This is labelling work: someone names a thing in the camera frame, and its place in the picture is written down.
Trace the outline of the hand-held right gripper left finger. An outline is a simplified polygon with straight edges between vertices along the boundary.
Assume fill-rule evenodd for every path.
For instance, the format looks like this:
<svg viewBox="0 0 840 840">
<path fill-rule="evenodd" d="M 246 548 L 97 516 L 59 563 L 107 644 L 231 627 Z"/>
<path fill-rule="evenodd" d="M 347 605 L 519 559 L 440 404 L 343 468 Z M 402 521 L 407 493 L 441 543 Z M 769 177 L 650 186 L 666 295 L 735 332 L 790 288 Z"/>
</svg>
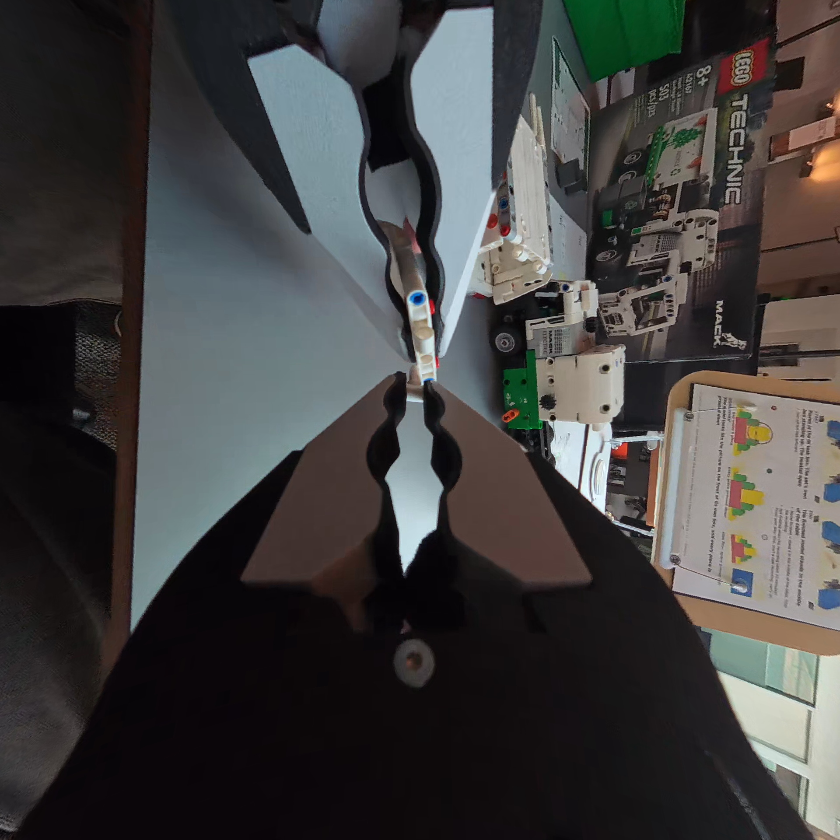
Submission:
<svg viewBox="0 0 840 840">
<path fill-rule="evenodd" d="M 400 455 L 406 375 L 390 374 L 302 451 L 241 581 L 335 602 L 372 627 L 403 584 L 400 534 L 386 478 Z"/>
</svg>

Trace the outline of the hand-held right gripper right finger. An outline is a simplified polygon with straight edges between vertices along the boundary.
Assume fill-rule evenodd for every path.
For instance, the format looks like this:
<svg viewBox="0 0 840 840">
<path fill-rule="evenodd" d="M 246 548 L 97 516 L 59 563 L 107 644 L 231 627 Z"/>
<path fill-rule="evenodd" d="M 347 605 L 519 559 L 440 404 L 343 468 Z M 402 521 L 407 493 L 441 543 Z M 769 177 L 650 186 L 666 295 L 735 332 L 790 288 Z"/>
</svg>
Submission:
<svg viewBox="0 0 840 840">
<path fill-rule="evenodd" d="M 423 408 L 443 488 L 438 529 L 523 587 L 589 585 L 592 576 L 522 447 L 439 384 L 425 384 Z"/>
</svg>

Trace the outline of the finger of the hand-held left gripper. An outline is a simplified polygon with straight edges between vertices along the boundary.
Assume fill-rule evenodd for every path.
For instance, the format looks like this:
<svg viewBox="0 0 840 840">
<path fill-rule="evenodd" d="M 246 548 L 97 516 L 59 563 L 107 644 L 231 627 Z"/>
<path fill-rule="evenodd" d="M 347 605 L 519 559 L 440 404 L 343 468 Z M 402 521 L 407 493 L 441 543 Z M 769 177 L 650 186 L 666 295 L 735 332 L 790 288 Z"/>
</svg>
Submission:
<svg viewBox="0 0 840 840">
<path fill-rule="evenodd" d="M 311 235 L 348 277 L 349 294 L 372 327 L 413 361 L 391 247 L 366 196 L 369 127 L 356 91 L 299 45 L 252 56 L 248 68 Z"/>
<path fill-rule="evenodd" d="M 494 17 L 493 7 L 448 9 L 408 72 L 413 125 L 437 177 L 430 245 L 443 281 L 436 302 L 439 358 L 454 337 L 495 191 Z"/>
</svg>

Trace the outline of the white lego beam with pins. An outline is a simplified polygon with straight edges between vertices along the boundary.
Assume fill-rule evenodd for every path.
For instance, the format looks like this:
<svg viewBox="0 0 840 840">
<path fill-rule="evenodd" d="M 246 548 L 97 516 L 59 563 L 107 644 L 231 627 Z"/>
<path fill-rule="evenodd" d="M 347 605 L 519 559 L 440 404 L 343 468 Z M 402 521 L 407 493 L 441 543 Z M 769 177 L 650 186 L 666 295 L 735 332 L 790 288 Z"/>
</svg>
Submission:
<svg viewBox="0 0 840 840">
<path fill-rule="evenodd" d="M 426 289 L 412 238 L 404 228 L 383 224 L 392 247 L 392 284 L 399 291 L 406 310 L 406 348 L 414 352 L 406 384 L 407 399 L 421 403 L 424 386 L 436 382 L 438 354 L 433 325 L 433 300 Z"/>
</svg>

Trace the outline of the white lego panel assembly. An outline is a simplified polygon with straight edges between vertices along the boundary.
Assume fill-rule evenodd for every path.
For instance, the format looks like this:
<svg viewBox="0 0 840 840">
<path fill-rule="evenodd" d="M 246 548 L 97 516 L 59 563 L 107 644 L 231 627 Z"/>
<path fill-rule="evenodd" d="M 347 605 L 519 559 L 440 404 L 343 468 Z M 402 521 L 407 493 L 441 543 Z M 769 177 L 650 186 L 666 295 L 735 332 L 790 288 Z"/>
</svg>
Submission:
<svg viewBox="0 0 840 840">
<path fill-rule="evenodd" d="M 552 279 L 547 144 L 541 108 L 528 96 L 529 120 L 520 117 L 467 295 L 500 306 L 548 285 Z"/>
</svg>

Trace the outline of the lego instruction booklet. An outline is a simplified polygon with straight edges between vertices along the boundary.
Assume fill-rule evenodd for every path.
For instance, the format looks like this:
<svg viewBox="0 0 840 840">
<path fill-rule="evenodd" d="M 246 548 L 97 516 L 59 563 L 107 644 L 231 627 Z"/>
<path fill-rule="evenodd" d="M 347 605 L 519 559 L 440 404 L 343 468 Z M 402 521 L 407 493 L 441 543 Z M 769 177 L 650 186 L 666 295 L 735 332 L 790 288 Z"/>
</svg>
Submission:
<svg viewBox="0 0 840 840">
<path fill-rule="evenodd" d="M 557 161 L 580 159 L 589 177 L 591 111 L 556 37 L 551 52 L 550 148 Z"/>
</svg>

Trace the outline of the white and green lego truck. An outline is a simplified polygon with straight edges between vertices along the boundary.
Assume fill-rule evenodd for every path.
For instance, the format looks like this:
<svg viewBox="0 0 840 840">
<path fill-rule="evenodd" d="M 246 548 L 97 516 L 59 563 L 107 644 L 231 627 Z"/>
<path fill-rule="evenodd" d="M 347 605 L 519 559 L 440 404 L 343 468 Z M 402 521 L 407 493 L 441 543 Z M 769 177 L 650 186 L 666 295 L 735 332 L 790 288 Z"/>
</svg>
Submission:
<svg viewBox="0 0 840 840">
<path fill-rule="evenodd" d="M 508 431 L 609 424 L 623 410 L 625 348 L 599 343 L 598 308 L 588 280 L 552 280 L 498 306 L 489 342 L 501 363 Z"/>
</svg>

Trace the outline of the black lego set box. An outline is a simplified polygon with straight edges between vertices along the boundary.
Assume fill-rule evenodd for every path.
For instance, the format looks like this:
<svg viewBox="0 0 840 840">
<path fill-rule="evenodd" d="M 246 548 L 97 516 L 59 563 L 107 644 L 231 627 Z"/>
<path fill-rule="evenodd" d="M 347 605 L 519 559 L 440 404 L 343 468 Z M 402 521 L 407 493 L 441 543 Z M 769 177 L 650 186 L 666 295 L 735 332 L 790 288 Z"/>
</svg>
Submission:
<svg viewBox="0 0 840 840">
<path fill-rule="evenodd" d="M 775 52 L 762 33 L 594 119 L 586 277 L 630 364 L 752 350 Z"/>
</svg>

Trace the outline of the green cloth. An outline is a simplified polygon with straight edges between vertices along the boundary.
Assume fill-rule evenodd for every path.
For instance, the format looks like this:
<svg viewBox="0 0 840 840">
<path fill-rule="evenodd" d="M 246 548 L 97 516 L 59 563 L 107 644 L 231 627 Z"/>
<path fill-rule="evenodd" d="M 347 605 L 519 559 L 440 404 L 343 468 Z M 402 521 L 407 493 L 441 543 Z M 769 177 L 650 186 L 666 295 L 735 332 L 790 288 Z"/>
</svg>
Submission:
<svg viewBox="0 0 840 840">
<path fill-rule="evenodd" d="M 681 50 L 685 1 L 564 1 L 563 5 L 593 82 Z"/>
</svg>

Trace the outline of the instruction sheet on wooden board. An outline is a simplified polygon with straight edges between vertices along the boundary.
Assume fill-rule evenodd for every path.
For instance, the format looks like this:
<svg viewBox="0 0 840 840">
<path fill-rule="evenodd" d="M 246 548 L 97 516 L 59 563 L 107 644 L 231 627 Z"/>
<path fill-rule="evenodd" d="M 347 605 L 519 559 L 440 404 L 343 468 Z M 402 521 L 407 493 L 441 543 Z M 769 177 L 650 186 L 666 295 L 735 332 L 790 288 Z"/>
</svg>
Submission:
<svg viewBox="0 0 840 840">
<path fill-rule="evenodd" d="M 729 387 L 751 396 L 810 398 L 833 406 L 838 406 L 837 386 L 824 381 L 785 381 L 720 371 L 699 371 L 680 379 L 668 394 L 665 431 L 658 449 L 654 509 L 654 562 L 694 624 L 814 655 L 837 656 L 837 630 L 806 625 L 790 618 L 761 614 L 742 606 L 677 592 L 675 573 L 683 569 L 682 563 L 673 561 L 678 555 L 674 550 L 680 470 L 678 461 L 686 448 L 686 415 L 690 412 L 690 398 L 695 385 Z"/>
</svg>

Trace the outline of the printed instruction sheet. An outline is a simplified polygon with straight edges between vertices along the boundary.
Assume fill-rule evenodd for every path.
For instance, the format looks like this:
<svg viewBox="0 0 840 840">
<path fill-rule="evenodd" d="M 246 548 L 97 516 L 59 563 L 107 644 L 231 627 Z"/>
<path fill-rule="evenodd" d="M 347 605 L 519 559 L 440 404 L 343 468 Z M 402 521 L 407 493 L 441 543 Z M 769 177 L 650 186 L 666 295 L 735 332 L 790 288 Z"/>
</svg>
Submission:
<svg viewBox="0 0 840 840">
<path fill-rule="evenodd" d="M 674 419 L 658 523 L 671 591 L 837 634 L 838 398 L 696 382 Z"/>
</svg>

